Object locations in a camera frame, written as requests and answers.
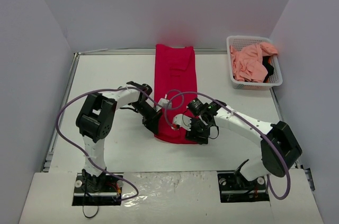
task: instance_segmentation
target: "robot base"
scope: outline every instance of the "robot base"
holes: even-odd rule
[[[260,202],[269,201],[269,195],[266,193],[265,180],[253,183],[247,188],[242,188],[236,182],[234,171],[218,172],[219,192],[221,203],[237,203],[237,202]]]
[[[117,201],[117,199],[121,199],[122,190],[122,188],[118,186],[120,185],[118,181],[118,179],[106,175],[105,184],[100,190],[96,190],[87,185],[85,195],[85,181],[82,174],[78,174],[74,186],[72,205],[121,205],[121,201]]]

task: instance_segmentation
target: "laundry basket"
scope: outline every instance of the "laundry basket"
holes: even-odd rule
[[[229,36],[226,40],[227,43],[227,56],[228,56],[228,68],[229,75],[231,77],[232,86],[235,89],[253,89],[253,90],[269,90],[273,86],[279,86],[282,84],[282,76],[278,63],[278,58],[272,56],[271,65],[274,67],[274,74],[269,77],[267,83],[254,83],[254,82],[240,82],[233,78],[232,63],[231,63],[231,53],[229,46],[233,46],[238,51],[242,50],[243,47],[249,46],[251,44],[256,44],[258,42],[268,42],[272,41],[268,38],[255,37],[255,36]]]

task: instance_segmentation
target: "white tabletop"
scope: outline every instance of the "white tabletop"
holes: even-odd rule
[[[239,112],[262,121],[278,122],[270,91],[233,89],[226,54],[196,55],[198,91],[226,102]],[[154,54],[80,56],[69,100],[90,90],[117,88],[128,81],[154,85]],[[61,130],[83,146],[75,126],[84,98],[65,112]],[[105,162],[112,172],[168,172],[234,170],[244,160],[261,154],[251,141],[220,129],[208,145],[177,145],[157,140],[141,123],[141,115],[117,110],[105,141]],[[80,172],[83,154],[58,138],[50,172]]]
[[[290,195],[283,201],[270,193],[270,202],[220,203],[217,172],[125,173],[140,196],[121,206],[100,207],[88,220],[82,207],[72,207],[75,173],[36,173],[20,224],[323,224],[302,169],[292,169]],[[285,178],[272,178],[281,195]],[[123,196],[134,193],[124,185]],[[96,207],[85,207],[92,215]]]
[[[154,54],[81,56],[69,98],[93,89],[116,88],[130,80],[153,86],[154,58]],[[196,55],[198,90],[252,117],[277,122],[270,91],[233,89],[227,68],[226,54]],[[75,119],[83,102],[69,107],[61,126],[65,135],[81,146],[83,141]],[[224,129],[216,140],[210,140],[205,146],[168,144],[155,139],[144,128],[140,115],[118,110],[105,142],[106,165],[109,171],[124,173],[124,178],[139,188],[140,196],[120,207],[100,207],[93,221],[322,223],[302,169],[291,170],[291,193],[283,201],[276,200],[270,193],[270,202],[220,203],[215,171],[233,170],[245,159],[258,155],[260,149],[251,141]],[[83,165],[83,155],[59,138],[50,172],[34,176],[20,223],[88,223],[81,207],[72,207],[76,173]],[[286,178],[273,177],[272,185],[282,194]],[[125,184],[123,196],[131,193],[134,193],[132,188]],[[95,207],[86,207],[87,214],[94,210]]]

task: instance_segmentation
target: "bolt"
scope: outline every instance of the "bolt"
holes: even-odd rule
[[[80,188],[81,185],[83,185],[83,182],[82,182],[82,181],[80,181],[80,180],[76,180],[76,181],[75,181],[75,185],[74,185],[74,186],[75,186],[76,188]]]
[[[123,187],[123,182],[122,182],[122,180],[117,180],[117,186],[118,186],[119,188]]]
[[[257,181],[258,184],[260,184],[260,185],[264,185],[264,184],[265,184],[265,180],[264,180],[264,178],[262,178],[262,177],[258,177],[258,179],[257,179],[256,181]]]
[[[222,185],[222,186],[225,186],[226,185],[226,179],[225,178],[220,178],[219,184]]]

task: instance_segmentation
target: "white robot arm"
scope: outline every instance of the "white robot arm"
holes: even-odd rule
[[[198,98],[188,104],[188,110],[197,118],[187,117],[178,114],[174,117],[173,123],[184,128],[186,139],[195,141],[199,144],[207,144],[210,134],[210,127],[227,128],[235,133],[249,139],[261,148],[262,156],[244,161],[235,171],[238,183],[247,187],[249,182],[256,180],[258,177],[273,174],[278,177],[285,176],[276,154],[267,142],[262,139],[260,134],[248,126],[244,121],[239,119],[234,113],[237,113],[251,124],[255,125],[271,142],[276,146],[287,167],[290,168],[300,157],[302,150],[294,137],[290,127],[280,121],[277,124],[264,122],[248,115],[241,114],[227,106],[231,112],[221,108],[215,102],[203,104]]]
[[[84,139],[85,151],[91,160],[102,169],[106,169],[104,161],[105,138],[111,131],[117,109],[130,104],[143,116],[143,125],[154,134],[158,134],[161,109],[156,110],[151,107],[146,102],[147,98],[140,91],[129,87],[138,88],[148,95],[152,92],[152,88],[147,84],[139,85],[127,82],[121,91],[91,94],[86,98],[76,119],[76,126],[79,127],[80,134]],[[85,159],[82,173],[93,187],[100,187],[104,183],[105,174],[95,168],[88,158]]]

